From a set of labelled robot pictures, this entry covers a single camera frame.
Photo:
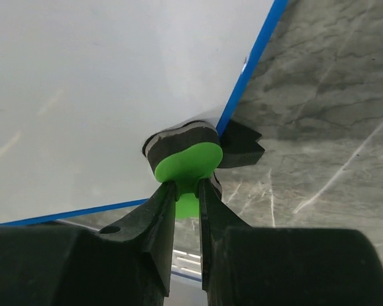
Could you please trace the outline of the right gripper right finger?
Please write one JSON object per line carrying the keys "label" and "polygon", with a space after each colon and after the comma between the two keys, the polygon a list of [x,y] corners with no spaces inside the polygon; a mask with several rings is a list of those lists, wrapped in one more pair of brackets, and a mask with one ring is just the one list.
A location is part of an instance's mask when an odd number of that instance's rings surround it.
{"label": "right gripper right finger", "polygon": [[210,305],[383,305],[383,266],[360,231],[252,227],[208,179],[198,197]]}

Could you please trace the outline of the blue framed whiteboard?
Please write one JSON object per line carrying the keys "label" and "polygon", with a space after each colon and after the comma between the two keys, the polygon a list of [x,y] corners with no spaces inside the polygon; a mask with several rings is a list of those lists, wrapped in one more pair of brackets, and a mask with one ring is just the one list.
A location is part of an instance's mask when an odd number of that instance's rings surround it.
{"label": "blue framed whiteboard", "polygon": [[143,203],[141,153],[223,131],[286,1],[0,1],[0,224]]}

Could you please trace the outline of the green whiteboard eraser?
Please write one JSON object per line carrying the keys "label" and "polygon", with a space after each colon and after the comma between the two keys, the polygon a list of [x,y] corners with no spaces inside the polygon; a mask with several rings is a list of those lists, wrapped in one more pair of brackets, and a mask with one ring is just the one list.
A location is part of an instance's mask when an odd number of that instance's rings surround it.
{"label": "green whiteboard eraser", "polygon": [[195,120],[151,135],[142,153],[159,183],[176,183],[176,219],[199,216],[199,181],[209,179],[218,197],[222,187],[215,169],[223,159],[216,128]]}

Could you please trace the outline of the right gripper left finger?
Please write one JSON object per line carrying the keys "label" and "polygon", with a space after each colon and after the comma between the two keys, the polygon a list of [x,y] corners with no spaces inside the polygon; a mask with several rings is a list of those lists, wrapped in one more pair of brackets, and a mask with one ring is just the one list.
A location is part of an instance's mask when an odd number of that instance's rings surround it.
{"label": "right gripper left finger", "polygon": [[162,305],[170,291],[176,186],[100,231],[0,226],[0,305]]}

